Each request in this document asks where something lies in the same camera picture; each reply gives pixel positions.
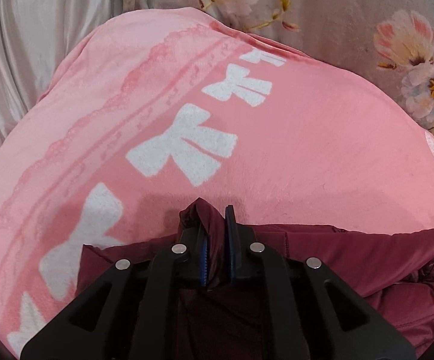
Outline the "maroon quilted puffer jacket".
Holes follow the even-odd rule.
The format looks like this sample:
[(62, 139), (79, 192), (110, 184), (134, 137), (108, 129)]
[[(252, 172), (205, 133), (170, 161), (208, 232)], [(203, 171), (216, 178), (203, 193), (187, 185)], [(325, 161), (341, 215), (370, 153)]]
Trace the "maroon quilted puffer jacket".
[[(223, 217), (198, 198), (179, 213), (178, 235), (203, 224), (210, 242), (210, 279), (223, 262)], [(303, 261), (317, 257), (379, 311), (413, 345), (417, 357), (434, 342), (434, 228), (409, 234), (366, 234), (330, 225), (250, 225), (259, 242), (284, 257)], [(129, 258), (150, 260), (177, 241), (177, 233), (125, 246), (82, 249), (77, 289), (80, 295), (111, 263)]]

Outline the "pink blanket with white bows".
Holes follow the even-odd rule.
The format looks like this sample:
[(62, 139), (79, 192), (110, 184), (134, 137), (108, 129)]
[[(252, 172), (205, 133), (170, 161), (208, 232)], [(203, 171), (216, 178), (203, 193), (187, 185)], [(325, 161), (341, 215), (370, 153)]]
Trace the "pink blanket with white bows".
[(93, 30), (0, 147), (0, 342), (75, 295), (82, 249), (170, 236), (196, 199), (245, 224), (434, 228), (434, 136), (352, 72), (193, 9)]

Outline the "grey floral bedsheet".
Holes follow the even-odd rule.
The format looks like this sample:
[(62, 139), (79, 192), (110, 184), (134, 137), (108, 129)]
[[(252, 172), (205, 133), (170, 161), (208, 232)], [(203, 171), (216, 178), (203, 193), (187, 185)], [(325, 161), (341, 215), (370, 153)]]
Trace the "grey floral bedsheet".
[(366, 78), (434, 136), (434, 0), (123, 0), (185, 7)]

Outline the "silver satin curtain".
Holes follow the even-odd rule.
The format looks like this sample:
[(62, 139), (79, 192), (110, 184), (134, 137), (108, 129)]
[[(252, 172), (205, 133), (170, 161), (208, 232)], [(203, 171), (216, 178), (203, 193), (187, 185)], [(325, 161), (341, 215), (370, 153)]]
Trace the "silver satin curtain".
[(0, 0), (0, 146), (57, 67), (122, 0)]

